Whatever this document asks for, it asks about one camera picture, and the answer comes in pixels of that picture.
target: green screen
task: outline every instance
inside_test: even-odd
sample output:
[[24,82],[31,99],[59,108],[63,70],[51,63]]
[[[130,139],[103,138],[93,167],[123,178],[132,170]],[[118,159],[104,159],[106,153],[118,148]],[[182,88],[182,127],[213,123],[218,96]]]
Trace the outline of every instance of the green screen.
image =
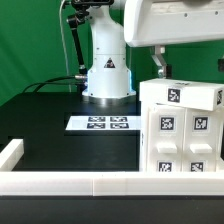
[[[0,6],[0,105],[33,83],[65,76],[66,67],[60,34],[60,0],[1,0]],[[63,10],[65,42],[70,74],[78,73],[76,51],[66,23],[71,7]],[[111,11],[114,20],[123,21],[123,11]],[[80,26],[79,36],[87,68],[92,64],[89,24]],[[173,66],[173,78],[224,82],[217,60],[224,54],[224,41],[171,45],[164,55]],[[127,46],[127,65],[132,70],[133,87],[157,77],[157,67],[149,48]],[[46,86],[42,91],[69,91],[67,86]]]

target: black tabletop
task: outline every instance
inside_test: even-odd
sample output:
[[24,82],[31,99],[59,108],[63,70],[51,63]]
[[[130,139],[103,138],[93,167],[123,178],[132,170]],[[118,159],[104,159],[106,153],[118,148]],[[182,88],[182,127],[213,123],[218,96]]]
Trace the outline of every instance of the black tabletop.
[[[14,171],[138,171],[139,131],[65,131],[70,115],[140,115],[140,104],[102,107],[77,94],[20,94],[0,107],[1,149],[24,139]],[[0,197],[0,223],[222,224],[224,198],[208,196]]]

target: white box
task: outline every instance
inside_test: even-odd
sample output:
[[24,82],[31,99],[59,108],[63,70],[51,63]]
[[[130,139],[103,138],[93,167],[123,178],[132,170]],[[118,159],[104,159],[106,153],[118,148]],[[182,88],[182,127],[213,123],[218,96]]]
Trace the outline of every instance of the white box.
[[216,171],[221,153],[223,119],[223,108],[213,112],[186,109],[183,171]]
[[[142,113],[147,113],[147,107],[143,109]],[[146,171],[181,171],[184,119],[185,108],[148,105],[148,127],[142,129],[142,135],[147,136],[147,147],[143,144],[140,153],[144,155],[140,158],[146,163]]]
[[170,79],[140,83],[140,101],[213,111],[223,106],[223,84]]

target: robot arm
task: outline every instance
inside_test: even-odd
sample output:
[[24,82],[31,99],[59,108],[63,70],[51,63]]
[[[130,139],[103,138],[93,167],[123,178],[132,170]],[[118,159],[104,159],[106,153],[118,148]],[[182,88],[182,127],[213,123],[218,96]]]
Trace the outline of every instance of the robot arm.
[[223,39],[223,0],[127,0],[126,42],[133,47]]

